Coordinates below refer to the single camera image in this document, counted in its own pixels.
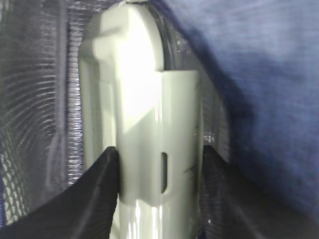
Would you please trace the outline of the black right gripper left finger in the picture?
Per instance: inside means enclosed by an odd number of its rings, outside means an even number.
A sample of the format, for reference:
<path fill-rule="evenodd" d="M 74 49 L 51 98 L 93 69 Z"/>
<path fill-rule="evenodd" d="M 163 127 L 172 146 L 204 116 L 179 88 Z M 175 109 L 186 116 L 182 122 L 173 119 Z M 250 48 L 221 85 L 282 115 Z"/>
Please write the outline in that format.
<path fill-rule="evenodd" d="M 108 147 L 72 186 L 0 231 L 2 239 L 107 239 L 119 193 L 119 154 Z"/>

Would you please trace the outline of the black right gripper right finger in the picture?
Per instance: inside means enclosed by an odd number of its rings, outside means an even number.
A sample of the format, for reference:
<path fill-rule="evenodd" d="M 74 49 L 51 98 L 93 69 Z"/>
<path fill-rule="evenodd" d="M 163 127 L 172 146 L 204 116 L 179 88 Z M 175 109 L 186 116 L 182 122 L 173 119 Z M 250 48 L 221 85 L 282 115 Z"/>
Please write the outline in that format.
<path fill-rule="evenodd" d="M 209 145 L 203 148 L 204 239 L 317 239 L 319 225 L 258 190 Z"/>

